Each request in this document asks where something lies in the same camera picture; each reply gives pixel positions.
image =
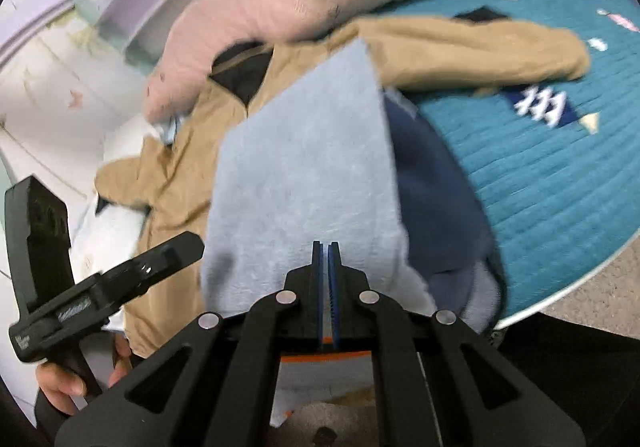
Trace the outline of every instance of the white printed pattern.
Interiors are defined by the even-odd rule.
[[[543,90],[539,90],[537,86],[531,86],[524,90],[522,94],[525,96],[523,100],[513,106],[519,116],[522,117],[527,113],[531,113],[533,120],[545,119],[546,125],[550,128],[558,125],[566,104],[565,92],[554,95],[553,88],[546,87]]]

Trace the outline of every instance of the silver rivet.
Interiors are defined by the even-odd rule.
[[[451,310],[439,310],[436,313],[436,321],[440,324],[453,324],[457,320],[456,314],[454,314]]]
[[[280,304],[291,304],[296,300],[296,293],[290,290],[280,290],[276,294],[276,301]]]
[[[210,330],[218,326],[220,322],[220,317],[218,317],[214,313],[203,313],[198,319],[198,324],[200,328],[205,330]]]
[[[364,304],[375,304],[380,300],[380,295],[373,290],[365,290],[360,293],[360,300]]]

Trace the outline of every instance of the beige floor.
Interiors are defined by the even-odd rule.
[[[640,238],[545,313],[640,339]],[[332,447],[378,445],[375,408],[317,403],[296,412],[280,429],[272,430],[268,447],[312,447],[314,434],[323,426],[337,433]]]

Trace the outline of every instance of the navy blue garment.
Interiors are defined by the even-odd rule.
[[[495,249],[491,227],[465,173],[427,119],[395,90],[385,92],[384,106],[409,264],[429,284],[438,308],[461,311],[476,264]]]

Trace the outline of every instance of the blue quilted mat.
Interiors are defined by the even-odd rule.
[[[455,16],[483,6],[609,46],[588,47],[584,79],[552,84],[578,116],[600,113],[596,135],[578,122],[548,128],[518,117],[500,94],[414,97],[484,204],[507,272],[509,316],[596,268],[640,227],[640,33],[597,13],[640,26],[640,9],[629,0],[408,0],[380,13]]]

